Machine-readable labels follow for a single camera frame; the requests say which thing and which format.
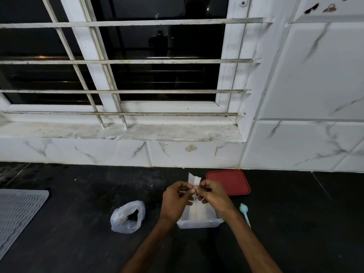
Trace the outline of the person's right hand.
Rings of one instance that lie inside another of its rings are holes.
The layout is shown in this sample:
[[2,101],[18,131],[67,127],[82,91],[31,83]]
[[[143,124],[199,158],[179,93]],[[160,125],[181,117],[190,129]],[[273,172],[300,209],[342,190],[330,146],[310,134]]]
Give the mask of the person's right hand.
[[229,222],[233,214],[236,212],[233,202],[228,197],[224,187],[220,182],[215,180],[205,179],[199,185],[209,188],[209,194],[207,197],[199,197],[198,200],[203,204],[210,203],[219,216],[225,221]]

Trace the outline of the person's left hand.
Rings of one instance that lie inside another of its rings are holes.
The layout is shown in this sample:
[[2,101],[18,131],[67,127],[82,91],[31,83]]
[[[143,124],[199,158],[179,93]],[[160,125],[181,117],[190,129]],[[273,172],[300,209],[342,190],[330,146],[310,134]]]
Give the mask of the person's left hand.
[[192,201],[186,201],[179,198],[180,190],[188,190],[194,188],[192,184],[178,181],[173,183],[163,193],[161,212],[159,222],[171,226],[177,223],[183,214],[187,205],[191,206]]

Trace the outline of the red container lid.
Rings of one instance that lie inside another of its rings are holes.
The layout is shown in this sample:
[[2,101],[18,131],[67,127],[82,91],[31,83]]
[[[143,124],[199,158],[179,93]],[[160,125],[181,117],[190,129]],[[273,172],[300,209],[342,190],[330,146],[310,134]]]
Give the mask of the red container lid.
[[205,178],[220,182],[228,196],[249,195],[251,192],[244,173],[239,169],[211,171]]

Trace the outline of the light blue plastic spoon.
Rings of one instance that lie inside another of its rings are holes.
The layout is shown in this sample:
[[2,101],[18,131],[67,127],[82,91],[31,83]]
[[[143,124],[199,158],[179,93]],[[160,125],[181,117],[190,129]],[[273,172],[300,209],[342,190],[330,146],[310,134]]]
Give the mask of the light blue plastic spoon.
[[239,210],[243,214],[248,226],[251,228],[251,224],[250,224],[249,218],[248,218],[248,207],[247,207],[247,205],[241,203],[240,206],[239,206]]

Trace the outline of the person's right forearm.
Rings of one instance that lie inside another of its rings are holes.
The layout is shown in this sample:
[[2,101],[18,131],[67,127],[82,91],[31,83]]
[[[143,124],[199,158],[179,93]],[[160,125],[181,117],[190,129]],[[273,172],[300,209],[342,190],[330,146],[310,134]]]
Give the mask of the person's right forearm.
[[220,215],[232,230],[252,273],[283,273],[235,207]]

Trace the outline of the grey ribbed drying mat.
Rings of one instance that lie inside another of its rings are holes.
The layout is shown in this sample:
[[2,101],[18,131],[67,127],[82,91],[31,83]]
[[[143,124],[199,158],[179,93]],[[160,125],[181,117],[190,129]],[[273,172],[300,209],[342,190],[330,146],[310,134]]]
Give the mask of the grey ribbed drying mat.
[[48,190],[0,189],[0,261],[48,197]]

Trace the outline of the person's left forearm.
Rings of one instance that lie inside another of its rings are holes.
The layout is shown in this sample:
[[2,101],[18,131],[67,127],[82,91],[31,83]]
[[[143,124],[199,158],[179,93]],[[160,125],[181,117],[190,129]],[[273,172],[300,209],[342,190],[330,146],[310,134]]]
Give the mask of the person's left forearm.
[[176,225],[177,220],[177,218],[161,216],[150,234],[125,263],[120,273],[148,273],[161,242]]

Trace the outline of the crumpled white plastic bag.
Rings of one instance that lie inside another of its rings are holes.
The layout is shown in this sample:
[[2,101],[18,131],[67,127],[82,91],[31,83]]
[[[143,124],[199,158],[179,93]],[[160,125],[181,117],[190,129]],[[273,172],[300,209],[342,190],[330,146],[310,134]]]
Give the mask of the crumpled white plastic bag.
[[116,208],[110,218],[111,230],[121,234],[136,232],[145,218],[146,207],[143,201],[132,201]]

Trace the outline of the clear plastic food container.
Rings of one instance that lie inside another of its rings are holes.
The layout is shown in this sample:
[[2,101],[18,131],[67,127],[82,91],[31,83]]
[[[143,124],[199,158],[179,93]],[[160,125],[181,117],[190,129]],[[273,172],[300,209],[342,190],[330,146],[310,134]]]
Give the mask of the clear plastic food container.
[[180,229],[215,228],[223,222],[210,203],[203,204],[196,199],[185,207],[177,225]]

